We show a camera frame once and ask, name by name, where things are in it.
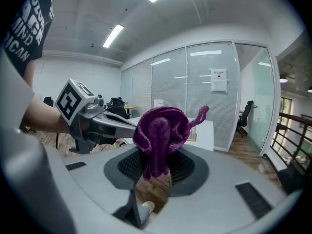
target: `purple cloth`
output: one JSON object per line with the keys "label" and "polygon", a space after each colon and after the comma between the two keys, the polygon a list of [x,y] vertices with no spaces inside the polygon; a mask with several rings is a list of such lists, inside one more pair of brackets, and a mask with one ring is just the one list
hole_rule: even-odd
{"label": "purple cloth", "polygon": [[156,107],[141,117],[133,143],[148,157],[145,180],[168,173],[167,154],[174,153],[186,142],[191,128],[202,123],[208,111],[208,106],[201,107],[191,122],[175,107]]}

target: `floor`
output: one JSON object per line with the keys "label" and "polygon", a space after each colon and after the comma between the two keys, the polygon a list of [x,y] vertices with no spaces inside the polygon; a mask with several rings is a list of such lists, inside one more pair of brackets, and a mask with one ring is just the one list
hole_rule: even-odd
{"label": "floor", "polygon": [[[37,131],[32,133],[46,146],[54,146],[56,134]],[[58,152],[62,157],[75,156],[78,154],[68,151],[69,148],[75,146],[73,138],[68,134],[60,134],[58,138]],[[111,150],[119,147],[118,144],[109,145],[97,145],[92,153]],[[253,168],[258,173],[262,174],[265,178],[270,180],[276,187],[281,188],[281,184],[277,178],[274,169],[270,163],[263,157],[259,157],[252,146],[247,141],[246,137],[242,138],[240,134],[235,134],[230,150],[224,155],[231,155],[237,158]],[[145,201],[152,201],[155,203],[154,212],[151,214],[145,226],[151,222],[163,206],[166,204],[168,198],[168,192],[171,186],[170,175],[162,175],[159,178],[153,178],[150,181],[145,181],[143,178],[139,180],[136,185],[136,201],[138,205],[141,205]]]}

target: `black office chair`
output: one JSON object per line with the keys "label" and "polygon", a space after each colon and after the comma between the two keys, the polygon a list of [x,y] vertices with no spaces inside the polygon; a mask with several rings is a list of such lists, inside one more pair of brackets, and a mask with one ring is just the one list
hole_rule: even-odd
{"label": "black office chair", "polygon": [[111,98],[111,101],[108,103],[109,106],[119,106],[124,108],[125,103],[122,101],[121,97],[118,98]]}
{"label": "black office chair", "polygon": [[43,100],[43,103],[47,104],[50,107],[53,107],[53,103],[54,102],[52,101],[51,97],[45,97],[44,100]]}
{"label": "black office chair", "polygon": [[242,138],[244,137],[244,133],[242,131],[242,127],[247,126],[247,117],[250,113],[250,110],[252,108],[254,101],[250,100],[247,102],[247,105],[245,107],[245,110],[243,112],[242,115],[239,116],[239,120],[237,122],[237,126],[236,126],[236,132],[239,132],[242,135]]}
{"label": "black office chair", "polygon": [[116,115],[119,115],[125,119],[129,119],[129,116],[127,115],[127,112],[123,107],[108,105],[106,108],[106,111],[111,112],[111,113],[116,114]]}

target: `white desk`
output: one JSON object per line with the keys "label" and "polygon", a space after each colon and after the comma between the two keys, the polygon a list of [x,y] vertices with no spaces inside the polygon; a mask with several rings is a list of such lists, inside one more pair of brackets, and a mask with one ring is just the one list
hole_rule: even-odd
{"label": "white desk", "polygon": [[[137,125],[141,117],[136,117],[129,119],[129,121]],[[196,141],[186,141],[185,144],[207,149],[209,151],[214,151],[214,123],[209,120],[205,120],[203,123],[196,126],[197,140]],[[123,141],[126,144],[132,144],[132,138],[124,138]]]}

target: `person's arm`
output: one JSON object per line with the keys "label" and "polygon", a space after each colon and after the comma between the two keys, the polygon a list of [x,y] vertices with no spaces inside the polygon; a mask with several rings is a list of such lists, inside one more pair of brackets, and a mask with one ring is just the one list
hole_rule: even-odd
{"label": "person's arm", "polygon": [[[31,61],[27,64],[24,80],[33,88],[33,78],[35,72],[35,62]],[[28,106],[23,118],[26,126],[36,130],[53,132],[53,133],[69,133],[68,124],[63,119],[56,108],[50,107],[34,97]]]}

